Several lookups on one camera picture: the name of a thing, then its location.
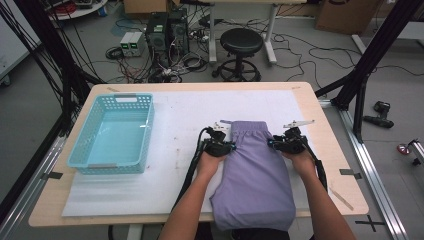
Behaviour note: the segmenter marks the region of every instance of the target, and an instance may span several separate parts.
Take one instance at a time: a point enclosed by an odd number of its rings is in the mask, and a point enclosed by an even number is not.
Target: gray floor
[[[115,26],[115,21],[121,19],[123,14],[117,11],[105,18],[96,14],[75,19],[79,34],[87,48],[91,61],[97,73],[104,79],[109,80],[121,74],[117,71],[117,65],[105,62],[104,53],[110,48],[117,46],[125,30]],[[137,22],[129,23],[131,27],[141,28],[143,25]],[[228,25],[219,25],[222,33],[230,28]],[[76,43],[77,38],[70,22],[65,26],[69,37]],[[313,19],[278,19],[274,28],[275,33],[284,33],[296,38],[308,41],[323,48],[347,48],[357,51],[350,36],[323,32],[314,29]],[[319,86],[315,81],[315,66],[318,83],[325,86],[348,74],[352,67],[342,69],[328,60],[320,60],[312,57],[308,50],[312,47],[305,42],[286,36],[293,52],[301,53],[302,68],[305,73],[290,79],[290,81],[307,81],[317,90]],[[275,48],[287,48],[287,42],[274,43]],[[195,43],[191,45],[196,51]],[[343,66],[351,65],[346,53],[341,51],[314,50],[313,54],[319,57],[330,57]],[[276,50],[278,64],[282,66],[298,65],[298,56],[287,50]],[[386,54],[379,66],[398,65],[415,73],[424,73],[424,50],[412,40],[398,40]],[[360,58],[353,54],[354,62]],[[219,62],[227,59],[226,52],[218,51]],[[141,67],[145,61],[143,58],[135,58],[130,61],[134,67]],[[251,59],[259,68],[263,82],[287,81],[291,76],[301,73],[300,68],[284,69],[276,65],[270,65],[266,61],[266,53],[260,51]],[[213,67],[209,67],[202,73],[191,73],[183,76],[184,82],[214,82],[220,81],[211,77]],[[45,135],[50,130],[54,121],[60,114],[59,104],[48,86],[45,77],[31,58],[25,59],[11,73],[12,85],[0,89],[0,199],[3,199],[20,172],[34,154]],[[372,106],[376,101],[384,101],[391,104],[388,119],[395,123],[392,129],[383,129],[374,125],[363,124],[363,139],[374,161],[377,171],[383,180],[387,192],[399,214],[406,229],[409,239],[424,239],[424,169],[413,167],[411,161],[414,156],[403,156],[396,151],[399,143],[407,143],[414,138],[424,136],[422,128],[423,104],[420,96],[424,92],[424,76],[413,76],[399,68],[381,68],[373,73],[369,79],[364,114],[375,116]],[[331,99],[338,91],[328,94]],[[346,135],[340,117],[335,109],[324,110],[340,145],[355,172],[361,172],[351,144]],[[376,207],[372,192],[370,192],[365,179],[359,179],[358,183],[370,207],[369,215],[375,222],[384,222],[380,211]],[[107,239],[106,226],[87,227],[60,227],[60,228],[32,228],[27,223],[28,216],[21,221],[10,239]],[[375,231],[370,225],[357,224],[355,221],[368,221],[367,216],[347,217],[358,239],[390,239],[390,233],[384,225],[376,225]],[[115,228],[115,239],[126,239],[128,226],[122,225]],[[160,230],[158,225],[145,227],[143,239],[156,239]],[[228,233],[219,232],[214,228],[216,239],[228,239]],[[312,227],[309,218],[299,218],[293,223],[290,234],[292,239],[309,239]]]

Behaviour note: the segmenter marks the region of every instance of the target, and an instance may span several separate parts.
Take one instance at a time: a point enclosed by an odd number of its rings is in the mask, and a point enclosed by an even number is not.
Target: human hand
[[[218,170],[219,163],[226,157],[227,156],[214,157],[207,152],[203,152],[197,165],[197,176],[202,176],[209,179],[212,178]]]
[[[282,152],[282,155],[292,161],[293,167],[300,177],[316,175],[314,159],[306,149],[298,154]]]

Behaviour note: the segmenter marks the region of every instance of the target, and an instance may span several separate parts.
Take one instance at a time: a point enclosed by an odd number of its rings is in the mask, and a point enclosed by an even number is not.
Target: purple cloth
[[[237,149],[224,161],[222,182],[211,197],[220,230],[272,228],[287,231],[296,207],[286,164],[268,147],[265,122],[231,124]]]

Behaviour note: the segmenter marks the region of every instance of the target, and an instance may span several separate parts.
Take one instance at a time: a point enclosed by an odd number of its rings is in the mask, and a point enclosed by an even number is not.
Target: white paper
[[[142,174],[77,173],[63,216],[169,213],[193,157],[199,132],[220,120],[265,121],[273,135],[303,119],[291,91],[153,92],[155,117],[146,169]],[[308,137],[305,127],[302,134]],[[297,209],[309,209],[301,179],[289,161]],[[209,197],[221,182],[222,163],[210,182],[202,212],[212,212]]]

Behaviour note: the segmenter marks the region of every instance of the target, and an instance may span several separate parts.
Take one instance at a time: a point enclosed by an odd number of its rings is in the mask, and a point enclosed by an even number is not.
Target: basket
[[[143,173],[152,130],[148,93],[96,97],[68,158],[82,174]]]

